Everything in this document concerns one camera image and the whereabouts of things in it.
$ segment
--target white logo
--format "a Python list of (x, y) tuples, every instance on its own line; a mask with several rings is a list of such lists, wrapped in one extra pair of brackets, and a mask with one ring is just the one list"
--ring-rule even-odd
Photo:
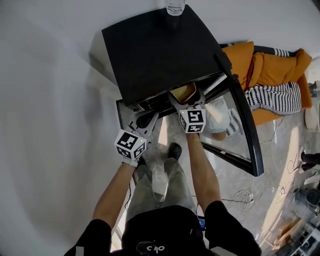
[[(153, 246), (148, 246), (146, 249), (147, 249), (149, 252), (151, 252), (151, 251), (152, 251), (152, 248), (153, 248)], [(158, 254), (159, 251), (161, 252), (161, 251), (163, 251), (164, 249), (165, 249), (164, 246), (159, 246), (159, 247), (155, 246), (153, 250), (155, 251), (156, 254)]]
[(149, 255), (150, 252), (155, 251), (156, 254), (164, 251), (164, 246), (156, 246), (153, 242), (140, 242), (135, 248), (141, 255)]

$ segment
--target black and white striped fabric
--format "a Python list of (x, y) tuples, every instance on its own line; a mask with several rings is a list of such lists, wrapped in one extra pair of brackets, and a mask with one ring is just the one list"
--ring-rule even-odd
[(281, 49), (277, 49), (277, 48), (273, 48), (274, 49), (274, 55), (280, 56), (280, 57), (290, 57), (290, 53), (287, 50), (281, 50)]
[(276, 86), (256, 84), (245, 92), (245, 97), (251, 111), (264, 109), (287, 116), (302, 110), (301, 92), (296, 82)]
[(233, 107), (228, 109), (228, 115), (230, 118), (230, 123), (226, 128), (226, 136), (230, 136), (238, 131), (241, 127), (241, 120), (238, 111)]

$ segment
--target cabinet door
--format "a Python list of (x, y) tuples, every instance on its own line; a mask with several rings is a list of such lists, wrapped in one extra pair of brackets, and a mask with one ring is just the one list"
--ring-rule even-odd
[(226, 78), (205, 95), (205, 150), (253, 176), (264, 173), (257, 129), (237, 79)]

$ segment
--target floor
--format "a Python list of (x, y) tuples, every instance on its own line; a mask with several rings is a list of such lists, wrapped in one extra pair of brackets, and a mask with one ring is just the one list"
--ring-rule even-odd
[[(236, 194), (242, 190), (245, 191), (239, 194), (245, 194), (246, 191), (253, 194), (253, 202), (247, 205), (230, 201), (224, 201), (224, 204), (228, 211), (253, 234), (264, 255), (268, 255), (271, 247), (266, 241), (272, 243), (275, 239), (270, 233), (274, 224), (278, 227), (288, 218), (294, 219), (296, 215), (306, 222), (313, 216), (307, 207), (292, 202), (292, 199), (294, 190), (302, 187), (304, 180), (315, 170), (301, 174), (294, 171), (293, 166), (299, 165), (297, 156), (300, 146), (303, 146), (307, 153), (320, 151), (320, 133), (305, 129), (304, 112), (259, 125), (257, 133), (264, 165), (264, 174), (259, 177), (254, 177), (209, 152), (207, 156), (216, 172), (223, 199), (247, 201), (245, 197), (235, 198)], [(158, 193), (165, 191), (167, 180), (162, 162), (170, 143), (177, 142), (182, 147), (179, 162), (186, 174), (191, 194), (195, 195), (186, 136), (178, 123), (177, 114), (158, 121), (151, 141), (152, 144), (149, 144), (144, 158), (156, 181), (153, 189)], [(200, 207), (198, 215), (203, 215)]]

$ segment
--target wrist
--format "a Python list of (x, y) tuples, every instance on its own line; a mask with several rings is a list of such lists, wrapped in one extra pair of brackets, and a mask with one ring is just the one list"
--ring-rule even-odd
[(192, 140), (192, 141), (200, 140), (198, 133), (186, 133), (185, 136), (186, 136), (186, 140), (187, 141), (189, 141), (189, 140)]
[(131, 172), (132, 174), (134, 173), (136, 167), (126, 163), (126, 162), (123, 162), (122, 163), (122, 167), (124, 169), (125, 172)]

